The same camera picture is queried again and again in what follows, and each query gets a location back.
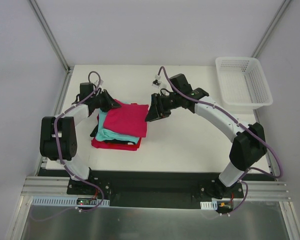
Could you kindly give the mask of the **crimson pink t shirt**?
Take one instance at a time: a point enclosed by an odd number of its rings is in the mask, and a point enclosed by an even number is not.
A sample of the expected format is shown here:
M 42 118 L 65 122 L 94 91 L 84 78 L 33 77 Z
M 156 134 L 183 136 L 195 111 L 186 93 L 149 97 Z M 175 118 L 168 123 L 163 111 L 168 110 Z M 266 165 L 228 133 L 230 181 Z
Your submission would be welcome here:
M 148 104 L 124 103 L 117 99 L 121 107 L 107 112 L 103 127 L 118 134 L 145 138 L 148 125 L 145 121 L 149 112 Z

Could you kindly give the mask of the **teal t shirt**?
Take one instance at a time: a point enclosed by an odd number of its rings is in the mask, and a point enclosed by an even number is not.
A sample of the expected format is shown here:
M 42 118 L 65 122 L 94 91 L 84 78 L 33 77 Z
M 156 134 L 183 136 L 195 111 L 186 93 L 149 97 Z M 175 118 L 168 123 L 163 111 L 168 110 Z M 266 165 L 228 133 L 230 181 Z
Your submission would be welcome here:
M 131 142 L 133 144 L 137 144 L 140 140 L 139 137 L 125 135 L 116 133 L 112 130 L 106 129 L 104 127 L 104 122 L 106 120 L 107 112 L 103 112 L 102 110 L 99 111 L 98 114 L 98 130 L 95 136 L 95 139 L 97 141 L 112 141 L 112 140 L 118 140 L 118 141 L 125 141 L 125 142 Z

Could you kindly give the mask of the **red t shirt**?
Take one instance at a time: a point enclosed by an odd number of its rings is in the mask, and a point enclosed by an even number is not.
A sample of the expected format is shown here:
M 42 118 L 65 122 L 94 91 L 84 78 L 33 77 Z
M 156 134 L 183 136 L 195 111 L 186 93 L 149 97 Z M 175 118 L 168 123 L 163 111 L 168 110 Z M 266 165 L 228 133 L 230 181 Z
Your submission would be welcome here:
M 96 138 L 91 140 L 91 145 L 96 149 L 122 150 L 122 151 L 137 151 L 140 147 L 142 138 L 138 139 L 137 144 L 122 144 L 105 141 L 98 141 Z

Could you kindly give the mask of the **white plastic basket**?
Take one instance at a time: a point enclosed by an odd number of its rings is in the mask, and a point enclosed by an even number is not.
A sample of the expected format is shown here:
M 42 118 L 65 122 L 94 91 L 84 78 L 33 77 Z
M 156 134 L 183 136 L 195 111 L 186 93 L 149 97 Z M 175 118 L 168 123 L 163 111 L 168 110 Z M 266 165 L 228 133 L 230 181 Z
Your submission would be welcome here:
M 253 57 L 217 57 L 217 79 L 223 107 L 233 113 L 247 113 L 273 104 L 265 73 Z

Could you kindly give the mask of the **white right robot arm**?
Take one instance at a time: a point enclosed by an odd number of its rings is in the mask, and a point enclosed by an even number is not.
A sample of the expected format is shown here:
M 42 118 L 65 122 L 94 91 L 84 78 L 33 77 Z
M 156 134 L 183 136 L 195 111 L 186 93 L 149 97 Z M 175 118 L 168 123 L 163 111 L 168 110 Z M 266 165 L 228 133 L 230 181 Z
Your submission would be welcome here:
M 208 196 L 216 199 L 227 197 L 240 177 L 266 153 L 264 128 L 259 123 L 240 122 L 219 106 L 209 93 L 198 87 L 193 89 L 182 73 L 169 79 L 172 91 L 151 95 L 146 122 L 167 118 L 171 111 L 184 108 L 219 129 L 231 142 L 229 164 L 206 189 Z

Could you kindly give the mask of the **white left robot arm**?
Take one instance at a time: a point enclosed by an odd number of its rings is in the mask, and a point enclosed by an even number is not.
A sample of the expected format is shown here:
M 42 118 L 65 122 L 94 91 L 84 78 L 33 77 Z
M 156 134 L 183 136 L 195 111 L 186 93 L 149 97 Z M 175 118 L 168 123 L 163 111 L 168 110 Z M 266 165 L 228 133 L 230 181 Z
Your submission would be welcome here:
M 97 109 L 108 112 L 121 107 L 99 84 L 84 82 L 80 84 L 79 94 L 69 109 L 41 120 L 40 154 L 64 166 L 71 179 L 79 181 L 78 188 L 86 195 L 95 191 L 96 183 L 89 178 L 90 168 L 78 154 L 76 126 Z

